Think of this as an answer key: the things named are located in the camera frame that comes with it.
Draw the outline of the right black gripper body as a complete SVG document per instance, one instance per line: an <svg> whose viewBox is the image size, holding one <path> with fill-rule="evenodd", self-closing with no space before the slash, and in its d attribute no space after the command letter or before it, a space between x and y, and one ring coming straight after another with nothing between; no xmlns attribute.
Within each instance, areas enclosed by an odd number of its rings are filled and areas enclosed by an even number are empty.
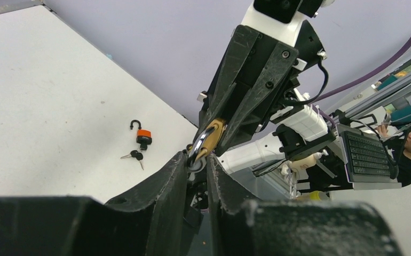
<svg viewBox="0 0 411 256"><path fill-rule="evenodd" d="M222 119L228 126L264 127L297 76L323 60L322 42L311 25L301 25L290 46L249 26L238 25L206 91L205 124Z"/></svg>

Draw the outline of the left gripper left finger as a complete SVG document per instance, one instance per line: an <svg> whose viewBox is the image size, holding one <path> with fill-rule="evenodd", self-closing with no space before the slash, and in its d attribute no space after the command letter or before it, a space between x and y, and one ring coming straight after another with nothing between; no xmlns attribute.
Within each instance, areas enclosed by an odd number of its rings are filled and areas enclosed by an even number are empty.
<svg viewBox="0 0 411 256"><path fill-rule="evenodd" d="M185 208L186 155L177 152L159 171L111 198L116 220L111 255L179 255Z"/></svg>

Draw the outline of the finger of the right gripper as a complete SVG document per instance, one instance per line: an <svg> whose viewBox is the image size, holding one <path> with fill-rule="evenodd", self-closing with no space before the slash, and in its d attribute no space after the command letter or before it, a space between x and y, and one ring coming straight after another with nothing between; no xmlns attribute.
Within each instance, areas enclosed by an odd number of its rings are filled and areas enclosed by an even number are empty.
<svg viewBox="0 0 411 256"><path fill-rule="evenodd" d="M258 46L259 77L239 106L239 113L231 119L231 122L237 124L241 124L250 111L257 115L259 124L265 122L267 113L299 54L297 49L283 43L262 43ZM221 156L229 148L247 142L253 136L234 136L232 133L235 131L232 124L226 124L226 130L215 147L216 155Z"/></svg>
<svg viewBox="0 0 411 256"><path fill-rule="evenodd" d="M234 136L252 136L259 124L259 118L250 111L241 124L231 122L239 106L259 77L259 32L244 25L238 25L232 34L218 69L207 90L207 98L199 112L201 133L217 118L227 125L233 125Z"/></svg>

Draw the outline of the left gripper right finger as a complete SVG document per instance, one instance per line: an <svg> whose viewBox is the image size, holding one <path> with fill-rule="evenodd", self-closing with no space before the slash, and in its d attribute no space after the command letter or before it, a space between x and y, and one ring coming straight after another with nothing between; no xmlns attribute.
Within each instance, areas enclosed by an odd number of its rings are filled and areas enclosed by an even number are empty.
<svg viewBox="0 0 411 256"><path fill-rule="evenodd" d="M258 197L227 174L215 155L206 160L213 255L253 255L247 209Z"/></svg>

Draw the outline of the brass padlock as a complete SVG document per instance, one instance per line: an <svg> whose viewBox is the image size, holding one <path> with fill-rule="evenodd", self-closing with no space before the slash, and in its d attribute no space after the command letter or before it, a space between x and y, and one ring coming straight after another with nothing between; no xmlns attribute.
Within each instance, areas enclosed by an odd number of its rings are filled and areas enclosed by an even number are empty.
<svg viewBox="0 0 411 256"><path fill-rule="evenodd" d="M187 167L193 167L195 162L212 153L225 131L225 126L224 119L216 118L198 135L193 144L187 147Z"/></svg>

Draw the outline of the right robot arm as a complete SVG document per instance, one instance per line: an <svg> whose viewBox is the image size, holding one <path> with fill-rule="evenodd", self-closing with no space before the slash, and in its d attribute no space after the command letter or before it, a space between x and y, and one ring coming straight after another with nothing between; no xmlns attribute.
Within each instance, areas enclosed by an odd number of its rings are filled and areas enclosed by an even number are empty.
<svg viewBox="0 0 411 256"><path fill-rule="evenodd" d="M209 155L238 171L269 161L295 162L334 141L332 129L297 91L298 75L327 57L309 18L331 1L253 1L233 30L214 78L199 94L199 129L186 161Z"/></svg>

